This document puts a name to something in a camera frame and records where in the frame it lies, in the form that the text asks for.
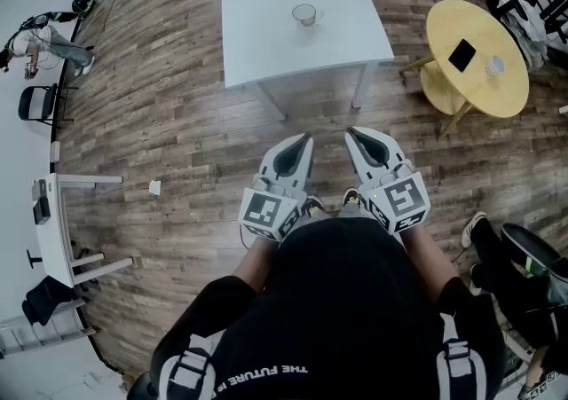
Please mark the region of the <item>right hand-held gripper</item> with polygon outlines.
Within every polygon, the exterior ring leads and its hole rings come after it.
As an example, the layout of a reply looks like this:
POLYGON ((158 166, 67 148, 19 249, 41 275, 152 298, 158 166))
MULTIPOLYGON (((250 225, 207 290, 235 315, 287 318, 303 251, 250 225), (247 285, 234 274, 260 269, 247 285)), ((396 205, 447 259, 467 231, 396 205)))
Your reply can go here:
POLYGON ((384 230, 393 235, 422 223, 430 211, 430 199, 421 173, 409 160, 403 161, 398 143, 378 130, 354 126, 345 131, 345 142, 360 187, 369 190, 368 210, 384 230), (394 166, 377 183, 375 169, 394 166))

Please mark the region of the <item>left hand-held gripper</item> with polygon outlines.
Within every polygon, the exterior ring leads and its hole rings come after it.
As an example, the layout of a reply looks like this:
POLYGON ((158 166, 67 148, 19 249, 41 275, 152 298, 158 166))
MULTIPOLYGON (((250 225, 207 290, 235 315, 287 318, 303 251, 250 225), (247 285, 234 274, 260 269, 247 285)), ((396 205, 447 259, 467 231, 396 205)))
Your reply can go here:
POLYGON ((251 188, 243 193, 239 224, 257 237, 282 241, 301 217, 312 171, 309 132, 284 139, 264 156, 251 188), (281 181, 285 187, 274 181, 281 181))

